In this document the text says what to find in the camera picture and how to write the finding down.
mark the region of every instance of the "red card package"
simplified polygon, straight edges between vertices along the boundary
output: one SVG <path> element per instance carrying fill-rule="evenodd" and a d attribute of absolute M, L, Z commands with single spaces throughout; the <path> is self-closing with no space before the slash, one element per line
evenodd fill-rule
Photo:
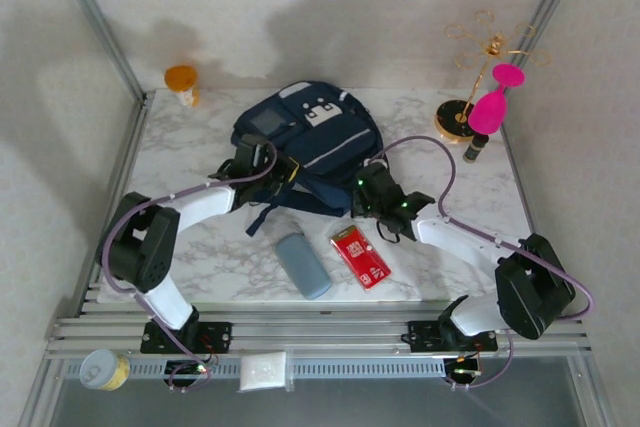
<path fill-rule="evenodd" d="M 331 237 L 331 244 L 365 290 L 391 275 L 389 266 L 355 225 Z"/>

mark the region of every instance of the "gray wall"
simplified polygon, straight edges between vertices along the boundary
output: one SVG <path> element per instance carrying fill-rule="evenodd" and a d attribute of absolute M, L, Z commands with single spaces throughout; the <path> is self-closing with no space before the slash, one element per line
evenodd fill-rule
<path fill-rule="evenodd" d="M 640 425 L 640 0 L 562 0 L 506 123 L 535 224 L 594 292 L 620 425 Z"/>
<path fill-rule="evenodd" d="M 133 100 L 75 0 L 0 0 L 0 69 L 0 424 L 13 426 L 95 247 Z"/>
<path fill-rule="evenodd" d="M 164 69 L 197 65 L 204 86 L 282 87 L 301 78 L 342 87 L 467 88 L 444 26 L 479 9 L 511 32 L 540 0 L 98 0 L 145 89 Z"/>

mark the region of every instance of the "gold jewelry stand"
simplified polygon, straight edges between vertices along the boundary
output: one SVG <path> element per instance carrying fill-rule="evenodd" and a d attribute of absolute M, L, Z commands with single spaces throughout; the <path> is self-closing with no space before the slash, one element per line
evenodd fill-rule
<path fill-rule="evenodd" d="M 529 60 L 535 65 L 548 65 L 551 62 L 551 54 L 542 50 L 532 50 L 525 52 L 522 50 L 509 50 L 509 43 L 517 38 L 531 38 L 536 35 L 536 28 L 527 23 L 521 22 L 516 25 L 513 35 L 505 37 L 502 32 L 493 32 L 491 24 L 495 20 L 493 12 L 488 10 L 480 10 L 475 13 L 475 20 L 477 23 L 484 25 L 487 29 L 488 38 L 486 40 L 480 40 L 473 33 L 466 30 L 460 24 L 450 24 L 444 29 L 444 33 L 451 39 L 471 39 L 482 50 L 480 52 L 469 53 L 464 52 L 456 55 L 454 62 L 461 69 L 472 69 L 478 65 L 478 59 L 480 57 L 486 57 L 476 83 L 471 89 L 469 98 L 464 100 L 449 100 L 443 103 L 436 112 L 434 122 L 438 131 L 445 137 L 454 140 L 456 142 L 468 142 L 473 138 L 474 132 L 469 127 L 468 119 L 469 113 L 473 109 L 471 101 L 478 91 L 480 82 L 487 73 L 489 66 L 493 60 L 505 60 L 506 55 L 521 54 L 527 55 Z"/>

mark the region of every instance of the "blue phone case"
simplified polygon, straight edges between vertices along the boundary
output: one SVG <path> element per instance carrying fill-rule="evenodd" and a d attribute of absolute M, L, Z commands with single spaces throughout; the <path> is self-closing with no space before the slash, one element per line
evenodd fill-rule
<path fill-rule="evenodd" d="M 329 290 L 331 278 L 304 235 L 287 235 L 276 243 L 275 251 L 291 282 L 307 300 Z"/>

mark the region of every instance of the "tin can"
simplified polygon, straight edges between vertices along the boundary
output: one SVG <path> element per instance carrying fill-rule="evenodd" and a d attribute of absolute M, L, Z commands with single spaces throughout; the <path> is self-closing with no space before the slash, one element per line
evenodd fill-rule
<path fill-rule="evenodd" d="M 80 366 L 80 382 L 88 389 L 116 390 L 129 378 L 129 359 L 107 349 L 91 352 Z"/>

